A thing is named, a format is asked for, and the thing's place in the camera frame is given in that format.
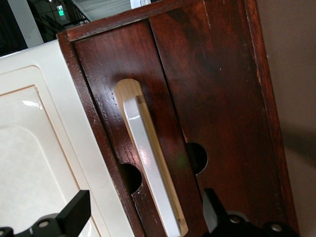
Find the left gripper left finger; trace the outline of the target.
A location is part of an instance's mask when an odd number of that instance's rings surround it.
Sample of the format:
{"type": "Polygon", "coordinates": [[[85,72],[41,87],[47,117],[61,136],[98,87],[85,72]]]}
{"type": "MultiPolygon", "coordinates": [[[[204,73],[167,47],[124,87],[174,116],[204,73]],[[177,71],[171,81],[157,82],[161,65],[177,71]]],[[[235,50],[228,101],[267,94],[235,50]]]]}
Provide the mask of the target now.
{"type": "Polygon", "coordinates": [[[31,227],[33,237],[77,237],[90,218],[90,192],[80,190],[54,218],[42,218],[31,227]]]}

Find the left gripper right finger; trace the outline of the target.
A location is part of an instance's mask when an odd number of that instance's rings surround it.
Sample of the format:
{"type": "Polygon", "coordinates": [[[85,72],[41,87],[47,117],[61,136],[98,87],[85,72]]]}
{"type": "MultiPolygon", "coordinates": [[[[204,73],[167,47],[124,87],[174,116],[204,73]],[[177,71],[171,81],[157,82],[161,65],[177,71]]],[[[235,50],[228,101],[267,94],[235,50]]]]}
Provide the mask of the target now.
{"type": "Polygon", "coordinates": [[[205,237],[297,237],[299,235],[282,222],[269,221],[258,228],[239,215],[228,214],[212,188],[204,190],[203,215],[208,227],[205,237]]]}

